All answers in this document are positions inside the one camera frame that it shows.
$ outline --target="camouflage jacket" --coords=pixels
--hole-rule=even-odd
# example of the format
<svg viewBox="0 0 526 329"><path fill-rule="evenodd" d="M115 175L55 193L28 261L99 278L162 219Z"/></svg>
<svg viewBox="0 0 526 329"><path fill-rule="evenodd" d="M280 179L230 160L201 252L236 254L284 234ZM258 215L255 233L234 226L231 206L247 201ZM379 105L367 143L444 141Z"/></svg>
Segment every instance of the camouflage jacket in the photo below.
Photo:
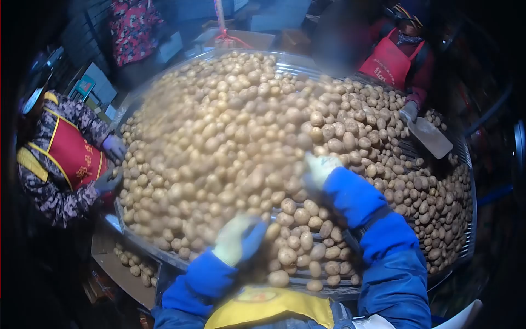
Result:
<svg viewBox="0 0 526 329"><path fill-rule="evenodd" d="M108 125L83 102L74 101L56 91L50 91L58 99L58 105L50 100L44 100L44 107L63 116L75 124L88 143L102 149L102 143L111 133ZM48 111L43 111L38 122L32 142L42 149L47 149L55 128L57 117ZM44 154L36 149L25 147L38 159L49 172L47 182L21 164L17 164L18 178L24 192L34 201L35 206L53 226L65 228L71 220L86 219L90 209L98 199L94 181L71 191L60 169Z"/></svg>

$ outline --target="white work glove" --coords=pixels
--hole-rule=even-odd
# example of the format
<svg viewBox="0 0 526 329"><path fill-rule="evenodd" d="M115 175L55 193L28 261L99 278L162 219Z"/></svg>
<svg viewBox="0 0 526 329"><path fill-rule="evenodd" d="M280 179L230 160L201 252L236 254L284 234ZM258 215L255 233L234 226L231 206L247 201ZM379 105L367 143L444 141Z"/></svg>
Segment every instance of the white work glove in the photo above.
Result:
<svg viewBox="0 0 526 329"><path fill-rule="evenodd" d="M417 103L415 101L408 101L404 107L400 109L400 114L402 120L405 118L405 122L415 122L418 115Z"/></svg>
<svg viewBox="0 0 526 329"><path fill-rule="evenodd" d="M223 263L235 267L256 253L267 227L259 217L237 215L219 231L212 253Z"/></svg>
<svg viewBox="0 0 526 329"><path fill-rule="evenodd" d="M304 176L304 183L313 184L318 190L323 189L323 184L335 168L343 167L337 157L326 155L315 157L310 152L305 154L305 162L309 165L310 175Z"/></svg>

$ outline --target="blue pipe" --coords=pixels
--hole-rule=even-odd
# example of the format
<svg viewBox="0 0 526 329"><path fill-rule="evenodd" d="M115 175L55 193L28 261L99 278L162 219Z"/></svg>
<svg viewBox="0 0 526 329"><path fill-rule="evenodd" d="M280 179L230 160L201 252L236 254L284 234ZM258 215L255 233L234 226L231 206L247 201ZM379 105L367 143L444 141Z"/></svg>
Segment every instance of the blue pipe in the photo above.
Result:
<svg viewBox="0 0 526 329"><path fill-rule="evenodd" d="M478 119L475 123L473 123L471 127L469 127L467 130L464 131L464 136L470 137L471 135L473 135L473 133L475 133L479 129L479 127L484 124L484 122L486 122L493 114L495 114L495 112L498 109L500 109L502 104L511 95L512 90L513 90L513 83L509 83L508 86L506 87L506 90L502 94L502 96L500 96L499 100L496 101L495 104L486 113L484 113L484 115L480 119Z"/></svg>
<svg viewBox="0 0 526 329"><path fill-rule="evenodd" d="M510 194L513 191L513 184L508 184L505 186L498 187L488 193L485 197L477 199L477 207L482 207L487 204L500 199L503 196Z"/></svg>

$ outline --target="potato sorting table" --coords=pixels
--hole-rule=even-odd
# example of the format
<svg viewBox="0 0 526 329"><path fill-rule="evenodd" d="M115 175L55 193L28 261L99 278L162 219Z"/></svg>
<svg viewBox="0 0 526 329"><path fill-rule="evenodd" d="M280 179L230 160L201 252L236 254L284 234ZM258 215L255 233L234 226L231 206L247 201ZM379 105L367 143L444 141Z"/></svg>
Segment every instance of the potato sorting table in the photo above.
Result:
<svg viewBox="0 0 526 329"><path fill-rule="evenodd" d="M142 95L150 88L152 82L160 79L162 76L164 76L166 73L180 69L184 65L187 65L191 63L192 61L199 60L199 61L209 61L213 58L220 57L224 54L227 54L231 52L234 49L215 49L210 52L203 53L201 55L198 55L194 58L191 58L187 61L181 62L171 68L166 69L165 71L161 72L160 74L156 75L154 78L152 78L150 81L142 85L137 90L131 92L128 94L128 96L123 101L122 106L118 110L118 113L115 116L115 119L113 120L111 124L111 128L115 129L117 131L117 134L120 134L119 128L126 123L126 121L132 117L133 112L138 110L140 106L142 105ZM248 53L253 54L256 51L246 50L246 49L237 49L240 53ZM263 55L273 55L277 59L275 70L276 73L286 73L289 72L293 75L298 74L304 74L307 75L310 79L317 81L320 78L320 72L316 69L316 65L314 61L311 58L294 55L294 54L288 54L288 53L278 53L278 52L260 52L263 53ZM357 74L353 77L351 77L353 81L359 81L363 84L372 84L372 85L381 85L385 90L390 91L392 88L389 86L382 85L379 81L373 81L372 79ZM477 226L477 198L476 198L476 189L474 184L474 177L473 177L473 170L472 170L472 164L471 164L471 157L469 154L468 146L466 143L465 138L462 136L462 134L456 133L454 129L448 129L448 131L444 132L446 137L453 143L453 151L452 153L456 154L457 157L455 157L455 161L458 160L459 164L465 164L467 168L469 169L469 177L471 182L471 200L472 200L472 215L471 215L471 221L468 223L468 228L464 232L464 239L466 241L465 245L462 246L462 248L457 252L458 258L456 261L445 267L443 270L438 271L437 273L430 274L429 275L429 283L428 283L428 289L432 289L433 287L437 286L442 280L444 280L447 276L449 276L456 267L458 267L460 264L470 260L474 254L474 245L475 245L475 234L476 234L476 226ZM411 138L411 136L400 139L399 145L402 154L407 158L408 161L413 162L413 170L418 170L419 167L415 166L414 163L417 158L424 157L426 158L430 166L438 171L440 170L440 162L434 161L434 159L430 158L430 155L426 155L427 150L423 149L421 145L418 144L416 139ZM116 216L119 220L119 226L120 231L124 236L124 239L128 240L129 242L136 245L139 249L141 249L145 254L153 257L156 261L158 261L161 264L161 268L159 270L159 283L157 288L157 295L155 300L158 303L160 301L160 293L162 288L166 288L169 283L171 283L174 278L173 277L163 277L163 276L173 276L174 270L168 271L166 266L164 264L169 264L180 271L185 271L189 265L189 261L182 259L176 252L174 251L163 251L156 247L154 244L149 243L140 236L138 236L133 230L131 230L123 220L124 217L124 208L120 204L119 198L115 201L115 211ZM271 218L275 219L276 215L280 212L280 209L274 207L271 212ZM412 216L406 217L406 220L408 223L414 228L414 219ZM322 238L320 237L319 233L312 233L313 240L316 243L321 243ZM322 267L326 264L326 261L321 262ZM288 285L289 288L294 289L296 291L305 292L308 294L318 295L321 297L331 297L333 300L336 301L348 301L348 300L355 300L358 298L359 292L360 292L360 285L359 284L353 284L351 282L351 277L349 275L342 275L341 281L339 285L334 287L328 287L327 286L327 275L325 272L323 272L321 278L323 288L322 290L318 292L309 291L306 288L306 284L310 281L310 275L309 270L302 270L298 269L294 274L290 275L290 283Z"/></svg>

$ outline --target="blue jacket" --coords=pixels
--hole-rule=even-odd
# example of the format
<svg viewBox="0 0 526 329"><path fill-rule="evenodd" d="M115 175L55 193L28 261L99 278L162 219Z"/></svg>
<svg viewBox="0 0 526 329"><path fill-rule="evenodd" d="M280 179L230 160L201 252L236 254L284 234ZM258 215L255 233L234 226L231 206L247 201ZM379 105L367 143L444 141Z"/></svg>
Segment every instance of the blue jacket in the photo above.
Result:
<svg viewBox="0 0 526 329"><path fill-rule="evenodd" d="M329 175L323 191L349 223L364 224L378 208L388 206L380 192L345 168ZM362 278L356 316L378 314L397 329L430 328L426 261L405 219L390 212L367 230L360 246L368 267ZM206 251L164 292L162 307L152 310L155 329L202 328L213 305L231 289L237 272ZM345 324L353 328L348 309L340 303L332 303L331 308L335 328ZM271 328L277 322L285 322L288 328L322 328L312 320L297 318L261 323L254 328Z"/></svg>

